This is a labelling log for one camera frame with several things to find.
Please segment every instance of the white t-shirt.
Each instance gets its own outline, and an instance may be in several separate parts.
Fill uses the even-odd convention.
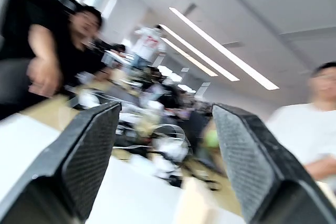
[[[166,45],[161,40],[160,32],[153,28],[144,27],[135,33],[141,35],[141,38],[138,39],[135,46],[132,48],[132,51],[141,58],[147,61],[152,61],[155,53],[158,51],[165,52]]]
[[[304,165],[327,155],[336,158],[336,110],[320,111],[313,104],[285,106],[273,114],[267,127]],[[336,190],[336,175],[323,182]]]

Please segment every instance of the hand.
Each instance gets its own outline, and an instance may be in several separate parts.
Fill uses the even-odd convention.
[[[29,87],[31,93],[51,97],[60,88],[62,74],[57,61],[35,57],[30,61],[27,75],[33,83]]]
[[[108,80],[109,78],[110,78],[110,71],[107,68],[104,68],[95,74],[95,80],[97,81],[105,81]]]

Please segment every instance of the green object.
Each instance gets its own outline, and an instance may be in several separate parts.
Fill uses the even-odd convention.
[[[218,147],[219,142],[217,138],[217,131],[213,130],[213,131],[209,131],[208,133],[206,133],[205,142],[206,142],[207,147],[212,147],[212,148]]]

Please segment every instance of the black shirt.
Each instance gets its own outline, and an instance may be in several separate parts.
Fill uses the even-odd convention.
[[[48,15],[48,13],[32,3],[27,3],[25,11],[26,22],[29,22],[29,26],[33,24],[41,25],[52,32],[64,83],[72,81],[75,75],[80,72],[95,73],[105,67],[105,64],[101,62],[101,57],[90,50],[79,50],[73,45],[70,37],[68,16]],[[35,54],[28,43],[28,31],[26,35],[26,37],[22,38],[5,38],[0,51],[0,59],[33,59]]]

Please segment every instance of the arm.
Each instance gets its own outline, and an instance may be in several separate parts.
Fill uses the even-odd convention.
[[[97,81],[105,81],[108,80],[111,76],[111,69],[106,67],[101,70],[99,70],[95,75],[95,80]]]
[[[333,156],[327,156],[306,165],[305,168],[315,180],[322,180],[331,175],[336,175],[336,159]]]
[[[36,56],[28,67],[27,74],[33,83],[29,91],[50,97],[61,81],[53,34],[44,26],[34,24],[29,29],[28,42]]]

